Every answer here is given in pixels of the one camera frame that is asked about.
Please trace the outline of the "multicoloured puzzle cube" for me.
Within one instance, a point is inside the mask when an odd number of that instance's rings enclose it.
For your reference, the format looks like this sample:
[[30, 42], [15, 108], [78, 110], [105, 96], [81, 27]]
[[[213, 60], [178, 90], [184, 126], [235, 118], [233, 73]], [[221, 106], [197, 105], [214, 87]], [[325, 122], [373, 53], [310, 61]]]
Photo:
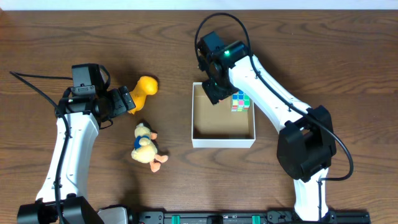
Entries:
[[247, 111], [250, 108], [251, 100], [250, 97], [243, 91], [239, 90], [233, 93], [231, 96], [231, 111], [242, 112]]

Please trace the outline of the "white cardboard box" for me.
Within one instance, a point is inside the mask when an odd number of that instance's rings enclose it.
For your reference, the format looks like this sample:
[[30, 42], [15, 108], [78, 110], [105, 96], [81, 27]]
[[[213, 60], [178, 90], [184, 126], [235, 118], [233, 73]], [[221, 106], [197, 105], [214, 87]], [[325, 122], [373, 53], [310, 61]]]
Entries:
[[194, 148], [250, 148], [254, 144], [254, 104], [246, 111], [231, 111], [231, 104], [229, 97], [212, 105], [202, 83], [193, 83], [191, 140]]

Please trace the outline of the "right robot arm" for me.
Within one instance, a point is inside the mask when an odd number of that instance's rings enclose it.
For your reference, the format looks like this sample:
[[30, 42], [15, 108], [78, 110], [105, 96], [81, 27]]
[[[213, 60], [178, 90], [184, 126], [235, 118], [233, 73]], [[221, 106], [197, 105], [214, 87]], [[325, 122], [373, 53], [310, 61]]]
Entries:
[[321, 221], [328, 213], [325, 188], [318, 181], [326, 177], [336, 144], [329, 131], [331, 115], [323, 106], [311, 108], [284, 89], [249, 56], [241, 41], [226, 45], [211, 32], [197, 43], [200, 70], [209, 79], [202, 85], [212, 104], [242, 91], [269, 118], [279, 134], [277, 159], [294, 180], [294, 210], [303, 221]]

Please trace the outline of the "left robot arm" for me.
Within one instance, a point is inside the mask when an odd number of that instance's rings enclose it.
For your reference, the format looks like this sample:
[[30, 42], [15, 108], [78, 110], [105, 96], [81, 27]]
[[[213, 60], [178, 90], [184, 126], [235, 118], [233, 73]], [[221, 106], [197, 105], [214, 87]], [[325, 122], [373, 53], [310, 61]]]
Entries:
[[57, 140], [45, 182], [32, 204], [21, 205], [18, 223], [131, 223], [126, 207], [97, 212], [87, 201], [87, 181], [93, 145], [102, 123], [135, 108], [126, 86], [109, 89], [104, 66], [72, 66], [73, 85], [55, 108]]

